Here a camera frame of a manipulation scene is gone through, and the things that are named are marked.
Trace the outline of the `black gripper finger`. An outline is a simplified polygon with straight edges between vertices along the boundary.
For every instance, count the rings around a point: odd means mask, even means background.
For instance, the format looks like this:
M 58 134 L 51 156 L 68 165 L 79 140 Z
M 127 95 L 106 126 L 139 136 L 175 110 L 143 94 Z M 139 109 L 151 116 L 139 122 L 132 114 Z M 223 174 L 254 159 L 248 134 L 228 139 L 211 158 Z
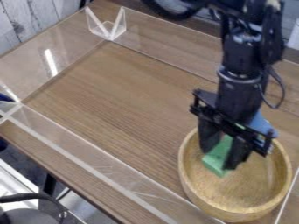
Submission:
M 239 164 L 247 161 L 250 154 L 251 147 L 248 142 L 240 136 L 234 137 L 223 168 L 235 170 Z
M 199 119 L 198 128 L 200 149 L 203 153 L 208 153 L 214 149 L 214 147 L 220 143 L 223 137 L 222 129 L 215 122 L 211 122 L 204 118 Z

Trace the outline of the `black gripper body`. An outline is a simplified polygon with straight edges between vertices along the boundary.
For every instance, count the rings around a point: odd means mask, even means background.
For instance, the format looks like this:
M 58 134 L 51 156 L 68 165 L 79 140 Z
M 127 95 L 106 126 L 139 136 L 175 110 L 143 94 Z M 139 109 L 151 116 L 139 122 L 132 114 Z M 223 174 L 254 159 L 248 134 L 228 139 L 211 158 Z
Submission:
M 259 70 L 247 75 L 220 69 L 218 76 L 216 92 L 199 88 L 192 90 L 194 103 L 190 111 L 198 121 L 204 118 L 215 122 L 223 134 L 242 137 L 250 144 L 251 152 L 264 157 L 276 138 L 276 131 L 260 113 L 266 101 L 268 72 Z

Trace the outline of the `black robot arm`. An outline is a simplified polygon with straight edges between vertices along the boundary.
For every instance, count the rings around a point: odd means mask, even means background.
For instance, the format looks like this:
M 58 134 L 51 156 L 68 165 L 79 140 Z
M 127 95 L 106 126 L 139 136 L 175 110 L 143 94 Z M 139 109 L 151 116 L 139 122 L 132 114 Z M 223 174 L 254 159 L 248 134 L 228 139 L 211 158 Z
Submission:
M 172 12 L 156 0 L 142 0 L 162 17 L 184 20 L 203 8 L 220 13 L 222 63 L 215 93 L 195 89 L 191 112 L 199 119 L 200 149 L 224 152 L 220 169 L 231 171 L 251 153 L 266 156 L 278 137 L 262 115 L 272 65 L 282 59 L 282 0 L 179 0 L 186 10 Z

